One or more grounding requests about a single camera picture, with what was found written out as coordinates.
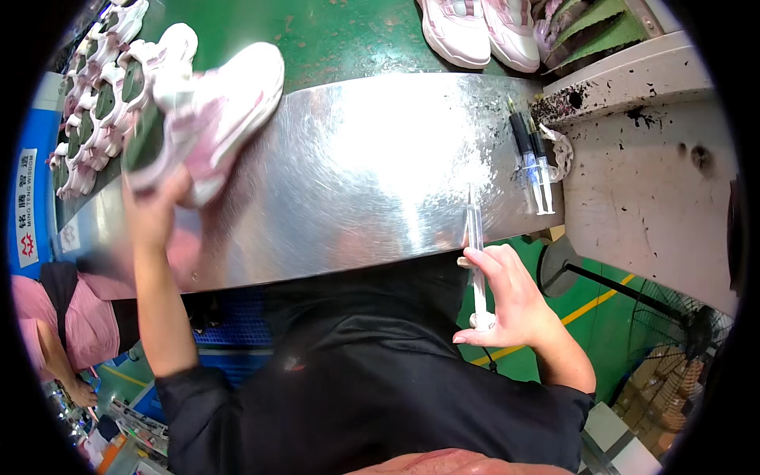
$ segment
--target glue syringe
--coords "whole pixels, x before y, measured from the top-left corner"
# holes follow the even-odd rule
[[[530,132],[530,142],[533,144],[533,151],[538,161],[538,168],[541,171],[541,187],[543,188],[543,198],[546,200],[546,214],[554,214],[552,184],[549,181],[549,161],[546,158],[543,137],[541,137],[541,131],[536,128],[536,122],[533,122],[533,117],[528,117],[527,128]]]
[[[467,239],[471,248],[483,250],[483,215],[472,185],[467,197]],[[472,281],[475,313],[470,316],[470,326],[478,331],[486,331],[496,324],[496,315],[486,310],[486,278],[478,267],[472,270]]]
[[[525,120],[523,119],[522,112],[517,112],[515,110],[515,104],[512,102],[512,98],[509,95],[507,95],[507,107],[509,108],[509,123],[512,126],[512,133],[515,134],[515,142],[518,144],[518,151],[522,156],[528,181],[533,188],[536,206],[538,206],[538,212],[536,214],[546,214],[546,211],[543,209],[543,198],[541,196],[540,170],[538,163],[536,162],[533,143],[531,142],[530,135],[525,127]]]

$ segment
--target fan stand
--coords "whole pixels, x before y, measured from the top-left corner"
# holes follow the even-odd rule
[[[659,300],[653,299],[614,280],[587,271],[581,267],[582,265],[583,258],[575,253],[570,239],[565,234],[541,250],[536,275],[539,290],[544,296],[559,297],[570,290],[570,287],[575,284],[580,275],[610,289],[617,290],[621,294],[629,296],[669,317],[680,319],[678,312]]]

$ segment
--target stainless steel table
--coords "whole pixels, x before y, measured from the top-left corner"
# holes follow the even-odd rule
[[[564,220],[537,216],[506,119],[541,91],[481,74],[388,74],[300,90],[241,154],[224,196],[178,209],[169,258],[183,291],[241,287],[400,261],[460,248],[468,185],[486,241]],[[121,272],[101,298],[128,298],[121,181],[58,234],[55,256],[112,254]]]

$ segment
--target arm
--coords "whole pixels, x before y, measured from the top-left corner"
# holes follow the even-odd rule
[[[581,345],[556,318],[559,326],[541,342],[531,346],[536,354],[538,375],[545,385],[563,385],[586,394],[596,391],[597,377]]]
[[[588,356],[546,304],[517,252],[509,245],[492,245],[483,252],[466,248],[464,255],[488,278],[496,325],[483,332],[458,331],[454,343],[528,345],[536,353],[542,383],[593,393],[597,379]]]
[[[57,333],[42,320],[36,320],[36,325],[40,349],[43,352],[44,369],[61,382],[75,404],[82,407],[95,406],[97,404],[95,392],[88,383],[74,376],[74,370],[71,369]]]
[[[190,184],[190,175],[184,166],[161,190],[148,197],[136,198],[127,183],[122,183],[135,255],[140,338],[156,377],[198,365],[190,322],[166,257],[166,244],[174,225],[174,206],[185,196]]]

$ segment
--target blue plastic crate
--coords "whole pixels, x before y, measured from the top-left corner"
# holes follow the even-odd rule
[[[217,301],[224,314],[224,322],[218,327],[207,328],[203,334],[194,332],[199,344],[270,346],[272,333],[261,316],[263,292],[257,287],[221,290]]]
[[[246,378],[266,364],[270,357],[271,355],[235,352],[214,355],[201,353],[199,355],[202,366],[219,368],[224,371],[227,381],[233,388],[240,386]]]

